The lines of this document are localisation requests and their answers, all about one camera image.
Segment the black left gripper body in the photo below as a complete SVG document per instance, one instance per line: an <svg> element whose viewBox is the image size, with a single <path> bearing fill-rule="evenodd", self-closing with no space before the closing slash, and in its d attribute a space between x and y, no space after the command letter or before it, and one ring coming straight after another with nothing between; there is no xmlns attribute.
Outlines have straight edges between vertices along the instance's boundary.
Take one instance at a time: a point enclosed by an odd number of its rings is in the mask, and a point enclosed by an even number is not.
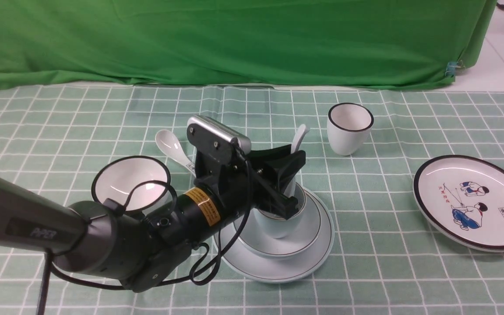
<svg viewBox="0 0 504 315"><path fill-rule="evenodd" d="M287 220L298 213L298 200L285 190L305 163L306 153L291 152L290 145L247 154L236 145L220 145L196 153L194 183L212 194L222 220L252 208Z"/></svg>

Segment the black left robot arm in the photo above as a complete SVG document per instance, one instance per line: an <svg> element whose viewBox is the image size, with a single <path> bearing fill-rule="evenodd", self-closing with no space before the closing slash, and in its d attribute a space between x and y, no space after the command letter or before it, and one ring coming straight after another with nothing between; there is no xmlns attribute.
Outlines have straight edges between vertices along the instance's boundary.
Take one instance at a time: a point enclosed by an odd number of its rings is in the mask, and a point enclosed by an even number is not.
<svg viewBox="0 0 504 315"><path fill-rule="evenodd" d="M0 178L0 246L46 252L57 277L69 273L120 281L113 291L140 293L174 284L166 277L194 249L250 210L284 219L298 200L284 195L306 163L290 145L245 153L234 144L196 146L194 187L148 215L115 201L59 205Z"/></svg>

